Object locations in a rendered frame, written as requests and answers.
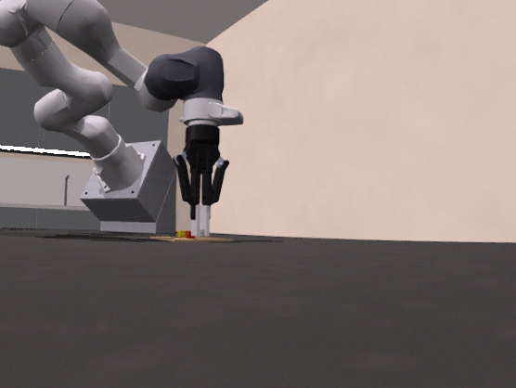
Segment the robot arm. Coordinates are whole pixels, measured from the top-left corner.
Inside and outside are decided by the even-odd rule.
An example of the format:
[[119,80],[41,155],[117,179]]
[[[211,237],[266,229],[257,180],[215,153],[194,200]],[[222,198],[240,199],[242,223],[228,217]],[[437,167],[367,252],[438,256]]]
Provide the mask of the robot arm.
[[97,163],[93,171],[106,193],[132,186],[146,155],[125,144],[107,119],[89,115],[112,101],[112,83],[101,72],[73,64],[45,27],[130,87],[148,110],[163,112],[182,99],[179,121],[187,126],[243,124],[242,113],[223,103],[224,65],[214,49],[163,54],[147,67],[121,47],[97,0],[1,0],[0,45],[10,47],[36,84],[57,88],[35,103],[35,120],[78,140]]

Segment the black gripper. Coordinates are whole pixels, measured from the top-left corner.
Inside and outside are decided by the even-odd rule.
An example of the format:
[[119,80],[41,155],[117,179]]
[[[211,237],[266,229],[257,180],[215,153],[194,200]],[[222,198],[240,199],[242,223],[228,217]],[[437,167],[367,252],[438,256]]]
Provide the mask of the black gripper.
[[[229,165],[229,161],[220,156],[219,143],[218,127],[207,124],[190,125],[186,128],[186,146],[183,153],[173,157],[182,200],[190,205],[191,236],[199,236],[201,229],[205,229],[205,236],[210,236],[211,205],[219,201],[225,171]],[[186,161],[190,165],[190,184]],[[212,184],[215,163],[217,167]]]

